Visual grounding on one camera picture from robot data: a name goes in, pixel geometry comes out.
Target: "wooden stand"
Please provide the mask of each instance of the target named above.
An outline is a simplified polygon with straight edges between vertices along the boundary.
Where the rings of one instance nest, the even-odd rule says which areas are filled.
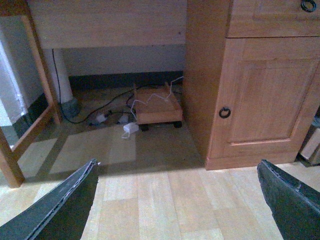
[[[136,100],[146,103],[152,94],[166,98],[170,94],[170,87],[165,83],[164,88],[136,90],[136,86],[134,86]],[[140,125],[142,131],[148,130],[147,124],[155,123],[173,122],[176,128],[181,127],[182,109],[173,93],[166,100],[154,95],[147,105],[136,102],[135,110],[137,124]]]

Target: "desk drawer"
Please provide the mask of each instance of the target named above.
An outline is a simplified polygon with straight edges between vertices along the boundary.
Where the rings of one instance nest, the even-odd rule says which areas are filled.
[[[315,11],[306,12],[301,0],[234,0],[226,37],[320,36],[320,0],[314,2]]]

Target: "metal ring handle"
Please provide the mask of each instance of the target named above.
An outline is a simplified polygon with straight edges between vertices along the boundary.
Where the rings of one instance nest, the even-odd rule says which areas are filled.
[[[312,8],[307,7],[306,3],[310,3],[312,5]],[[303,11],[305,11],[307,13],[312,13],[317,9],[317,4],[315,3],[314,0],[302,0],[301,1],[301,8]]]
[[[220,116],[220,118],[222,118],[222,119],[226,119],[226,118],[228,118],[230,115],[231,115],[231,110],[230,110],[228,107],[226,107],[226,106],[224,106],[223,108],[221,108],[220,111],[219,111],[219,116]]]

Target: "caster wheel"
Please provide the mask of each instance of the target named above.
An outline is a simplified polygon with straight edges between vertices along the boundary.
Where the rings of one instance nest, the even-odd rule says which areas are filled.
[[[173,122],[173,126],[176,128],[176,129],[179,129],[182,127],[182,122],[181,121],[174,121]]]
[[[139,127],[140,127],[142,132],[146,132],[146,131],[149,130],[148,124],[141,124],[141,125],[139,125]]]

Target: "cabinet door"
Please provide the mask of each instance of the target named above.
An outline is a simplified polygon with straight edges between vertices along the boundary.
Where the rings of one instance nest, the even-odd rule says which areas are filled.
[[[234,158],[249,166],[257,161],[250,156],[298,153],[320,103],[319,42],[320,37],[227,40],[209,159]],[[228,118],[219,116],[223,107],[231,110]]]
[[[306,12],[302,0],[233,0],[228,38],[320,36],[320,1]]]

